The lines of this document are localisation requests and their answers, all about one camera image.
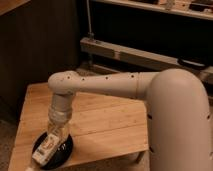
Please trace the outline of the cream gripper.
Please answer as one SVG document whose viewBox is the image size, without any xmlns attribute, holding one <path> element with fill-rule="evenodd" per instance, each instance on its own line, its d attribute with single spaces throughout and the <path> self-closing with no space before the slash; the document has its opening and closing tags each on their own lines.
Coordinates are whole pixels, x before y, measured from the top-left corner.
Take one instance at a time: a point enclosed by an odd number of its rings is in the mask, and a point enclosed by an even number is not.
<svg viewBox="0 0 213 171">
<path fill-rule="evenodd" d="M 65 124 L 61 127 L 61 140 L 66 141 L 70 134 L 70 124 L 67 123 L 72 117 L 72 95 L 58 95 L 52 96 L 51 105 L 49 107 L 48 116 L 49 122 L 47 127 L 47 134 L 57 134 L 56 124 Z"/>
</svg>

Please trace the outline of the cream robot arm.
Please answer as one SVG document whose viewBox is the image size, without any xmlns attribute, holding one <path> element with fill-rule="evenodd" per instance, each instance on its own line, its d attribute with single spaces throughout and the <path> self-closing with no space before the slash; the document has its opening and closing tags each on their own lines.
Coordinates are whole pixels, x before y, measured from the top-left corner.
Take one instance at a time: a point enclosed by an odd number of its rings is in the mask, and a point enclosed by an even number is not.
<svg viewBox="0 0 213 171">
<path fill-rule="evenodd" d="M 70 115 L 78 91 L 146 101 L 150 171 L 213 171 L 209 100 L 194 74 L 168 69 L 82 77 L 65 71 L 51 75 L 48 86 L 54 122 Z"/>
</svg>

